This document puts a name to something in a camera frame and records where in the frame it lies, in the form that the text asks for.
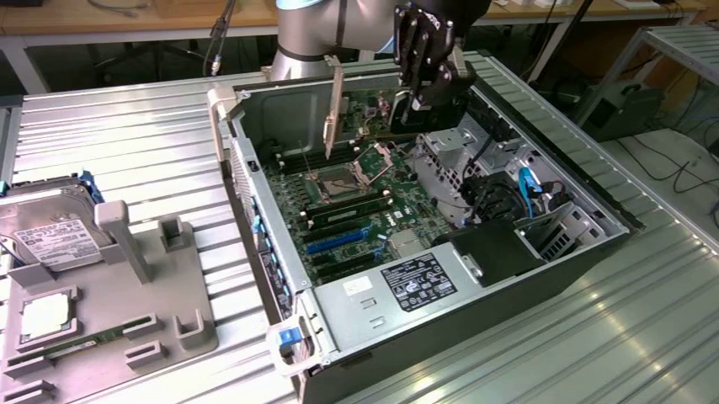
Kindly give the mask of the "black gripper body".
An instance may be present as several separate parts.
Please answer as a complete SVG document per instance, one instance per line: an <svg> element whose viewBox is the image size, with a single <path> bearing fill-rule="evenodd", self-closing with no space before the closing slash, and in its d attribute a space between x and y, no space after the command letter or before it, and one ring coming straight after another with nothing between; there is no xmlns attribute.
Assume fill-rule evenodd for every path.
<svg viewBox="0 0 719 404"><path fill-rule="evenodd" d="M453 34L465 38L473 23L489 8L489 0L421 0L417 7L445 22L452 21Z"/></svg>

